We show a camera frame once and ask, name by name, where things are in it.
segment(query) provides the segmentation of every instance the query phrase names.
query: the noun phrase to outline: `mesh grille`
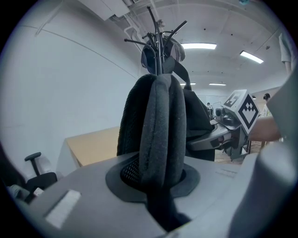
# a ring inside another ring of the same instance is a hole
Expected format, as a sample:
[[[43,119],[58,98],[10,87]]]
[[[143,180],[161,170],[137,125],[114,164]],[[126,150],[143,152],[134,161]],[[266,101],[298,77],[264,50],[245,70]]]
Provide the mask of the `mesh grille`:
[[[140,186],[139,157],[125,166],[120,173],[121,179],[127,185],[138,188]]]

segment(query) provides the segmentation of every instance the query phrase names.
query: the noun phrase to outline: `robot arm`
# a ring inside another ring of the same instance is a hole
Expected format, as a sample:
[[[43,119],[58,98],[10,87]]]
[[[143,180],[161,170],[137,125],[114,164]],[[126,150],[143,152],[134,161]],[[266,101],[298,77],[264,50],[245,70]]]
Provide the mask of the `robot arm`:
[[[214,130],[189,141],[187,147],[192,151],[224,149],[231,159],[244,156],[243,146],[259,114],[252,96],[247,90],[235,90],[215,114]]]

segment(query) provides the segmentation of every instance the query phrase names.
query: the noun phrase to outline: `sticker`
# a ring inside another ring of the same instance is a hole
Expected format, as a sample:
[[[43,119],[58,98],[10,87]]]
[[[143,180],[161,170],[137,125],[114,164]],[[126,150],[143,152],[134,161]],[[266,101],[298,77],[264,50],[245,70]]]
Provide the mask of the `sticker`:
[[[52,226],[61,229],[80,197],[81,194],[79,192],[69,190],[46,216],[46,221]]]
[[[35,196],[40,196],[42,193],[43,193],[44,191],[42,190],[42,189],[40,189],[40,188],[37,188],[34,192],[33,192],[33,194],[35,195]]]
[[[226,169],[217,169],[215,173],[218,173],[220,175],[224,175],[226,177],[234,178],[237,175],[237,172],[226,170]]]
[[[232,107],[241,97],[241,93],[233,93],[228,100],[224,103],[225,106]]]
[[[238,112],[249,130],[259,113],[255,103],[249,95],[247,95]]]

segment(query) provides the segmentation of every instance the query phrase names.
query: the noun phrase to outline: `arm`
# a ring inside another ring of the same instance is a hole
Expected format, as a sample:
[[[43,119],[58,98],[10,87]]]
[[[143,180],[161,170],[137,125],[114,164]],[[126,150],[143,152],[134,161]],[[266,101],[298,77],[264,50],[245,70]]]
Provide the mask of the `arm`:
[[[278,126],[272,116],[260,117],[248,135],[253,141],[275,141],[281,138]]]
[[[265,115],[266,115],[266,108],[264,106],[261,112],[261,117],[265,117]]]
[[[292,72],[291,62],[286,61],[286,62],[284,63],[284,65],[285,65],[285,69],[286,69],[288,75],[290,75],[291,72]]]

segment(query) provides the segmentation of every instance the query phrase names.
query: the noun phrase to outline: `black strap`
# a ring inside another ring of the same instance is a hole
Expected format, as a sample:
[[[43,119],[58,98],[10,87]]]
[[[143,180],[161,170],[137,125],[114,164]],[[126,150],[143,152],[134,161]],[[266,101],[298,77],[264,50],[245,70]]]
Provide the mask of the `black strap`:
[[[191,221],[189,217],[177,211],[169,190],[147,194],[147,209],[166,231],[172,231]]]
[[[186,83],[184,89],[191,91],[190,77],[187,70],[172,56],[168,57],[163,63],[163,73],[175,73]]]

